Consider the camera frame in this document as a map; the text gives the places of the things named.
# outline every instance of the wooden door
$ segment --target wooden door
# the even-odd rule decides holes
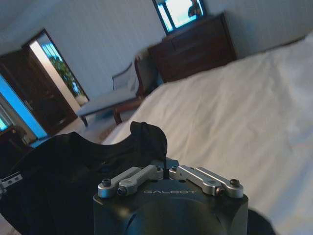
[[[49,135],[77,116],[30,48],[0,57],[0,73]]]

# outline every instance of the floor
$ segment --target floor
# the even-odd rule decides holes
[[[128,111],[121,114],[123,121],[129,119],[133,115],[134,111]],[[85,127],[83,122],[78,118],[62,131],[58,133],[68,134],[70,132],[77,132],[85,139],[94,142],[102,143],[104,139],[110,134],[110,132],[116,127],[113,114],[110,111],[97,113],[87,117],[88,127]],[[32,144],[33,147],[43,143],[43,141],[37,141]],[[1,216],[0,214],[0,235],[20,235],[12,226]]]

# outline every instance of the wooden chair leg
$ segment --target wooden chair leg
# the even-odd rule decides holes
[[[113,116],[114,116],[114,120],[116,122],[116,125],[121,124],[123,122],[122,119],[121,119],[120,113],[118,113],[116,111],[116,109],[113,110]]]
[[[83,123],[85,124],[85,127],[88,127],[88,122],[86,120],[86,117],[80,117]]]

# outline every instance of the door frame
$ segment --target door frame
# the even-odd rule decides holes
[[[86,92],[84,91],[83,87],[80,85],[79,81],[77,80],[76,76],[74,75],[73,71],[70,69],[70,67],[68,66],[66,60],[64,59],[64,57],[62,56],[62,54],[60,53],[58,47],[55,45],[55,43],[53,42],[52,38],[50,37],[49,33],[47,32],[47,30],[44,28],[41,31],[39,31],[35,36],[33,36],[31,39],[29,39],[28,41],[26,41],[26,43],[24,43],[22,45],[22,48],[30,48],[30,44],[32,44],[34,41],[36,41],[37,39],[39,39],[41,36],[46,35],[48,37],[48,39],[51,41],[51,43],[53,44],[54,48],[57,50],[58,54],[60,55],[61,59],[63,60],[64,64],[68,67],[69,71],[72,73],[75,82],[77,82],[77,84],[80,86],[80,88],[83,90],[87,100],[89,101],[89,97],[87,96]]]

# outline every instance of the green plant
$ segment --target green plant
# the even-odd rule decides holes
[[[84,94],[82,92],[82,89],[79,87],[79,85],[76,83],[75,78],[73,77],[73,74],[69,71],[66,64],[60,60],[59,57],[49,57],[50,62],[62,78],[62,80],[65,82],[67,88],[71,91],[71,93],[74,96],[77,96],[79,94]]]

